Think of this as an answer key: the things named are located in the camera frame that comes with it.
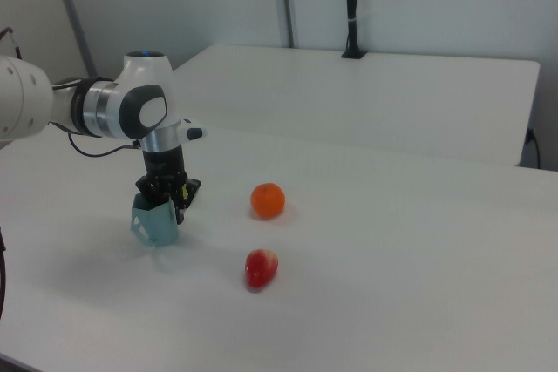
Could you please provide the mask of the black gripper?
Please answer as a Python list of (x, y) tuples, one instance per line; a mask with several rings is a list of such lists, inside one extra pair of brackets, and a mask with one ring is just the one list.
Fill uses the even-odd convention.
[(168, 193), (174, 198), (175, 218), (180, 225), (184, 221), (185, 211), (191, 206), (201, 187), (201, 182), (187, 178), (181, 147), (164, 152), (144, 151), (142, 155), (146, 175), (135, 183), (139, 192), (134, 197), (134, 206), (151, 207), (153, 198)]

